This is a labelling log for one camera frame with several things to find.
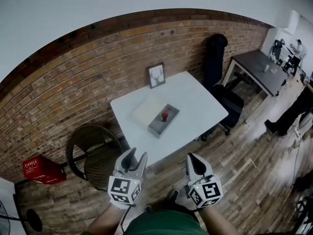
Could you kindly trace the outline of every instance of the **green shirt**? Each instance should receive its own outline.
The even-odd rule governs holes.
[[[143,213],[130,223],[124,235],[207,235],[207,233],[192,216],[179,211],[165,210]]]

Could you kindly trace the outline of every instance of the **wicker chair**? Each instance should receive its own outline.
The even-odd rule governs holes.
[[[75,145],[86,154],[84,172],[75,164]],[[112,175],[116,159],[122,153],[122,146],[117,137],[108,129],[96,124],[78,127],[68,138],[66,146],[66,159],[71,171],[99,190],[108,190],[109,176]]]

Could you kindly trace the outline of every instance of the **brick wall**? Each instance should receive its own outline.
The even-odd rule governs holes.
[[[110,101],[148,85],[147,66],[164,62],[167,76],[189,71],[201,80],[208,36],[228,39],[225,72],[232,55],[262,46],[268,28],[229,13],[171,9],[103,20],[50,43],[0,86],[0,177],[22,180],[22,162],[38,154],[64,162],[81,124],[109,124],[122,135]]]

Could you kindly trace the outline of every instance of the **red crate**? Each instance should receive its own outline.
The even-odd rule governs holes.
[[[53,185],[66,180],[64,170],[56,163],[37,156],[23,162],[24,177],[46,185]]]

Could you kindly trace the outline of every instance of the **table leg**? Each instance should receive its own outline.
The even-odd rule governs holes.
[[[236,64],[235,60],[232,59],[230,65],[229,65],[229,68],[228,68],[228,70],[227,70],[227,73],[226,73],[226,75],[225,75],[225,77],[224,77],[224,80],[223,80],[223,82],[222,82],[222,85],[223,85],[223,86],[226,85],[226,83],[228,82],[228,80],[229,80],[229,78],[230,78],[230,75],[233,73],[235,64]]]
[[[245,123],[249,123],[250,121],[254,120],[255,117],[266,107],[269,103],[274,99],[274,97],[268,95],[264,101],[255,109],[255,111],[245,120]]]

